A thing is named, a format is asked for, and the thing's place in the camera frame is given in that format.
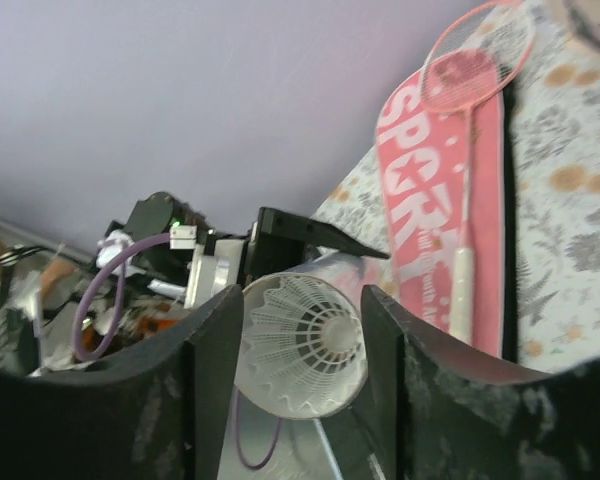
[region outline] racket strings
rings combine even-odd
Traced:
[[[518,4],[488,4],[450,27],[425,62],[422,100],[430,110],[466,110],[500,91],[524,62],[533,20]]]

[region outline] white connector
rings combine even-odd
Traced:
[[[107,238],[98,242],[98,256],[96,258],[96,266],[104,268],[111,260],[119,255],[125,248],[133,245],[133,239],[129,234],[122,230],[113,230]],[[122,265],[116,268],[113,273],[120,275]],[[128,278],[137,273],[142,273],[137,267],[131,265],[131,258],[126,261],[125,276]]]
[[[198,229],[190,225],[177,225],[169,230],[171,250],[195,250]]]

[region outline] black mount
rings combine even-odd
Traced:
[[[389,258],[387,253],[363,245],[333,225],[262,207],[247,244],[244,274],[258,278],[295,267],[308,260],[308,250],[314,247],[355,256]]]

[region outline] racket handle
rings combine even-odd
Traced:
[[[453,260],[449,333],[468,345],[471,345],[473,339],[474,273],[473,249],[456,249]]]

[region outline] pink badminton racket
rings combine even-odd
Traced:
[[[462,217],[454,255],[449,333],[471,344],[475,259],[470,235],[474,110],[520,71],[533,43],[534,23],[522,3],[488,2],[464,15],[438,39],[420,77],[422,105],[433,113],[463,113],[467,133]]]

